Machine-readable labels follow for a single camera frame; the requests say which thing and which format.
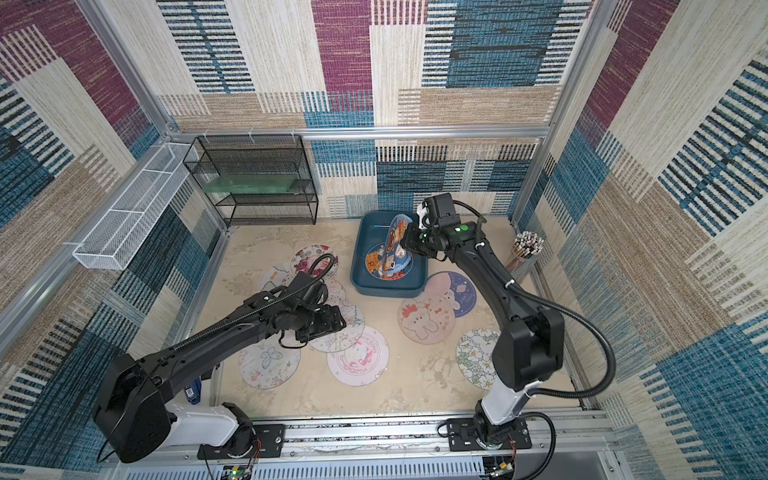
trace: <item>pink bunny placemat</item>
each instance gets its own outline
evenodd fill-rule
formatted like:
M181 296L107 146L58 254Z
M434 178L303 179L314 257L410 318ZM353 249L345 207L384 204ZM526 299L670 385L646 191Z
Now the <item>pink bunny placemat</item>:
M448 338L456 324L453 309L438 297L406 299L397 310L400 329L416 343L432 345Z

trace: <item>black wire shelf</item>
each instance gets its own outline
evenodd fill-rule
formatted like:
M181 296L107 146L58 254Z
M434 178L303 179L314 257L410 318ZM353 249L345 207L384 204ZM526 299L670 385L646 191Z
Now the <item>black wire shelf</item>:
M318 197L301 137L197 137L184 166L227 226L317 222Z

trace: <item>round coaster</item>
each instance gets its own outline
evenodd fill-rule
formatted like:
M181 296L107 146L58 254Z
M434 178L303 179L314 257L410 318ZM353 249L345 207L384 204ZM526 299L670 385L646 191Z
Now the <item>round coaster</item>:
M271 266L259 280L259 291L272 290L276 286L288 286L294 275L290 272L287 262L280 262Z
M339 332L310 340L310 345L315 350L325 353L341 352L354 345L362 335L366 328L366 319L362 316L360 308L349 302L341 302L339 310L341 310L341 316L346 322L346 328Z
M314 261L317 260L317 257L323 255L324 253L332 253L333 257L336 259L336 262L331 267L331 271L328 272L328 275L333 275L339 269L339 254L333 248L328 247L327 245L322 245L320 243L307 245L303 249L296 252L296 254L293 255L293 258L290 259L290 272L293 275L296 275L298 272L310 273L310 267ZM315 267L315 271L310 273L310 275L319 275L326 267L326 265L328 265L328 260L323 260Z
M389 362L389 346L378 330L367 326L362 335L343 352L328 354L328 368L341 383L368 385L378 379Z
M284 349L277 342L279 338L279 334L272 335L240 351L237 363L248 385L262 390L273 389L287 381L299 367L301 350ZM286 345L296 343L293 332L286 332L283 342Z
M474 329L465 333L456 346L458 368L472 385L484 390L491 389L496 377L491 352L497 340L498 332Z
M400 329L416 343L432 345L448 338L456 324L453 310L438 298L406 299L397 310Z
M344 290L344 285L327 275L323 277L323 282L325 282L328 287L328 299L326 300L328 305L341 306L343 302L346 302L346 290Z
M382 256L384 255L384 242L379 243L378 245L374 245L371 247L371 250L368 250L368 253L366 254L366 268L368 269L368 273L374 276L374 278L378 278L379 280L400 280L404 276L408 275L408 272L411 271L413 268L413 262L409 262L408 265L406 265L405 269L400 270L397 273L394 273L393 275L384 275L379 272L379 268L382 266Z
M424 291L417 297L421 301L434 298L439 298L445 305L453 308L453 314L459 318L475 308L478 294L466 276L454 272L439 272L429 277Z

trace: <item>white vented panel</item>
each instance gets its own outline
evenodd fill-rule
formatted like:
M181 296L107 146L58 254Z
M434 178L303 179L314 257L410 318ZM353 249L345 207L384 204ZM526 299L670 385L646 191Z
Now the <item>white vented panel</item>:
M347 480L388 478L477 478L483 475L482 457L382 458L343 462L262 463L253 480L319 478Z
M210 465L219 480L222 465ZM378 458L328 462L261 462L253 470L253 480L390 480L394 478L470 479L483 475L482 457ZM120 480L210 480L205 467L127 468Z

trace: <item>floral placemat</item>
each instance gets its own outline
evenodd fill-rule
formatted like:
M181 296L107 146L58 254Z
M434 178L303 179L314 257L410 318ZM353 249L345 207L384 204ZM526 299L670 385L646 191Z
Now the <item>floral placemat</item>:
M465 333L456 346L456 362L472 385L490 390L496 370L491 353L498 341L498 332L490 329L473 329Z

